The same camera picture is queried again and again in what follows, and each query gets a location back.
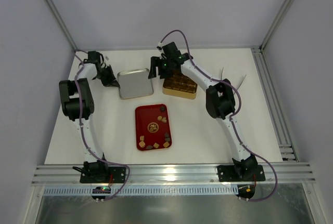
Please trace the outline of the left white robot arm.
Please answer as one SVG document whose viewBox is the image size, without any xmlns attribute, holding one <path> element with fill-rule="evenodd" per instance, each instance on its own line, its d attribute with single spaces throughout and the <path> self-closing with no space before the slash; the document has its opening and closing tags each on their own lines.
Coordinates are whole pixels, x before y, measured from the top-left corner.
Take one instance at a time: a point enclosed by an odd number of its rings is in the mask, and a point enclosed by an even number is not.
<svg viewBox="0 0 333 224">
<path fill-rule="evenodd" d="M 89 83 L 100 80 L 103 87 L 117 87 L 112 67 L 105 63 L 103 54 L 88 51 L 87 58 L 79 59 L 79 67 L 73 80 L 59 82 L 60 101 L 63 114 L 75 125 L 83 141 L 85 160 L 82 167 L 72 169 L 80 173 L 80 183 L 120 183 L 121 169 L 106 161 L 93 129 L 92 115 L 95 104 Z"/>
</svg>

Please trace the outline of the silver metal tongs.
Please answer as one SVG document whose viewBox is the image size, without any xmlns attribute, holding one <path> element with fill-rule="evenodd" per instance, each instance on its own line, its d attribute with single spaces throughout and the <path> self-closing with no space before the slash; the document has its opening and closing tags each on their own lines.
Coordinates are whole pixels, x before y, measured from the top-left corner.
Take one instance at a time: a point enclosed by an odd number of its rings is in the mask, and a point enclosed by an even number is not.
<svg viewBox="0 0 333 224">
<path fill-rule="evenodd" d="M 239 90 L 244 83 L 247 74 L 238 70 L 228 69 L 226 67 L 221 68 L 220 79 L 229 80 L 229 82 Z"/>
</svg>

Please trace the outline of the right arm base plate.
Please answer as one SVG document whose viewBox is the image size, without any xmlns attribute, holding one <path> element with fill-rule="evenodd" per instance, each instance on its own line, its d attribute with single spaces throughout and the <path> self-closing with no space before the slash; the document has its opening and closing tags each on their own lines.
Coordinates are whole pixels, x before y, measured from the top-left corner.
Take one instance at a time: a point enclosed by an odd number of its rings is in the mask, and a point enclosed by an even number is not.
<svg viewBox="0 0 333 224">
<path fill-rule="evenodd" d="M 219 182 L 265 181 L 265 173 L 262 165 L 254 169 L 242 170 L 235 165 L 219 165 L 217 167 Z"/>
</svg>

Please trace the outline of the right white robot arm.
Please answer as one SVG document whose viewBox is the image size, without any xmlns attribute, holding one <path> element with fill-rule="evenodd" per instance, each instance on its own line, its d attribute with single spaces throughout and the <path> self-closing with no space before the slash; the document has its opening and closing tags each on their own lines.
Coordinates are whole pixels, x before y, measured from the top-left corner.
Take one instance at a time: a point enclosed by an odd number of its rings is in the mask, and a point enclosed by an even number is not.
<svg viewBox="0 0 333 224">
<path fill-rule="evenodd" d="M 215 119 L 227 138 L 232 151 L 233 166 L 226 168 L 232 180 L 245 181 L 253 177 L 258 167 L 255 155 L 241 140 L 240 130 L 234 116 L 236 101 L 234 86 L 227 79 L 219 80 L 198 66 L 189 52 L 181 53 L 174 42 L 157 50 L 160 56 L 150 59 L 149 78 L 159 76 L 161 79 L 171 77 L 175 71 L 194 81 L 206 93 L 206 111 Z"/>
</svg>

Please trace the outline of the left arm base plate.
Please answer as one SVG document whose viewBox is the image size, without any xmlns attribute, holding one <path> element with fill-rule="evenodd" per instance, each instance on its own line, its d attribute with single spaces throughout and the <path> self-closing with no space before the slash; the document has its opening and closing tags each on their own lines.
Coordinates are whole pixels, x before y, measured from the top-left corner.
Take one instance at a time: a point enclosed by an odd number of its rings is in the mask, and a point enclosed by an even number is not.
<svg viewBox="0 0 333 224">
<path fill-rule="evenodd" d="M 80 183 L 124 183 L 125 175 L 125 167 L 82 168 Z"/>
</svg>

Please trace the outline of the silver tin lid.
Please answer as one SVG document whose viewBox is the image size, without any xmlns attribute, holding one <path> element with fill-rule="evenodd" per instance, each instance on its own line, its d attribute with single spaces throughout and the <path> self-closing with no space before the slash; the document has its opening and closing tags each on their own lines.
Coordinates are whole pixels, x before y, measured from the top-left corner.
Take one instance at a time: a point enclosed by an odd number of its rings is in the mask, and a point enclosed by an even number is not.
<svg viewBox="0 0 333 224">
<path fill-rule="evenodd" d="M 132 99 L 152 95 L 154 92 L 153 84 L 148 75 L 148 68 L 119 72 L 117 79 L 120 84 L 120 98 Z"/>
</svg>

